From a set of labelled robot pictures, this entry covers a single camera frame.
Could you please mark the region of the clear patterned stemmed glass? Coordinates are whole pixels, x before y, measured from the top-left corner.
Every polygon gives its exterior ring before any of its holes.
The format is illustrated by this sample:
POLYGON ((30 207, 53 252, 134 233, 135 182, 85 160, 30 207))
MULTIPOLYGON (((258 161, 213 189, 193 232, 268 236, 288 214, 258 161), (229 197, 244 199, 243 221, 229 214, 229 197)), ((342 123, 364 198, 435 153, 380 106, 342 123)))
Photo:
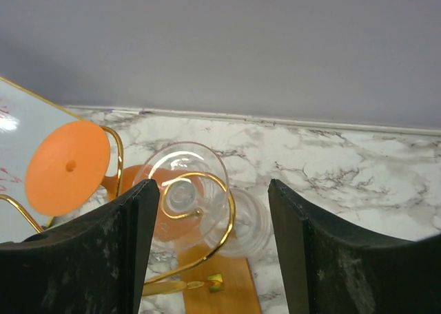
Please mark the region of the clear patterned stemmed glass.
MULTIPOLYGON (((227 258, 252 258, 262 254, 271 235, 271 218, 265 205, 248 191, 231 189, 236 204, 234 230, 218 252, 227 258)), ((227 228, 229 205, 220 191, 209 201, 199 230, 205 244, 213 248, 227 228)))

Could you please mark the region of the white framed whiteboard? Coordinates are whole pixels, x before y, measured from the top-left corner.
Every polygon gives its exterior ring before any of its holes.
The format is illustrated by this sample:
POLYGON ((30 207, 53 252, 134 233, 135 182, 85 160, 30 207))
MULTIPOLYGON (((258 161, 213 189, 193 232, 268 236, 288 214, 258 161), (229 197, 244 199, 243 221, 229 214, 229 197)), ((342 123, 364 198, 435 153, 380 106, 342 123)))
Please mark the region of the white framed whiteboard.
POLYGON ((19 202, 39 225, 53 218, 36 212, 25 195, 25 172, 41 142, 80 118, 22 87, 1 79, 1 193, 19 202))

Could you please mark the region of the orange plastic goblet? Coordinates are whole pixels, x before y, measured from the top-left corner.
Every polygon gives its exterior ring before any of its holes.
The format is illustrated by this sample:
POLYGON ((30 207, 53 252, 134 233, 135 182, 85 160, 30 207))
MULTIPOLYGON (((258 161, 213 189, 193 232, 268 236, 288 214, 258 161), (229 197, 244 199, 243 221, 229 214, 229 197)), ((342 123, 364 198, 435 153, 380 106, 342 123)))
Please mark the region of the orange plastic goblet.
POLYGON ((144 179, 154 179, 163 191, 180 175, 151 165, 124 167, 123 143, 113 129, 74 121, 39 145, 25 173, 25 194, 35 211, 57 217, 78 209, 99 187, 112 201, 144 179))

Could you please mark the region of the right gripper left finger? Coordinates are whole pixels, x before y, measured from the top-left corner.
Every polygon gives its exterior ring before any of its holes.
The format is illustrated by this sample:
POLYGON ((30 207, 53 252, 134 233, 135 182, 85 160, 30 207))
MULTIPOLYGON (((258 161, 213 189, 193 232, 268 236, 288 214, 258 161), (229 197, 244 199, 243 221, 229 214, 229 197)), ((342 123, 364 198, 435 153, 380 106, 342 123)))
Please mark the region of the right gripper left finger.
POLYGON ((137 313, 160 192, 143 180, 113 201, 1 245, 2 313, 137 313))

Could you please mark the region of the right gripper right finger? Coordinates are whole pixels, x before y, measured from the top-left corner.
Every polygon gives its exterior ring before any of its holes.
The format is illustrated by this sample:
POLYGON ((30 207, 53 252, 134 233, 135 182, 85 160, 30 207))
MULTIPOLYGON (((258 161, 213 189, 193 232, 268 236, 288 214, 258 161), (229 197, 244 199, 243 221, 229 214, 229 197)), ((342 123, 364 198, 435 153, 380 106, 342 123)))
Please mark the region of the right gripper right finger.
POLYGON ((290 313, 440 312, 440 236, 376 233, 276 179, 268 197, 290 313))

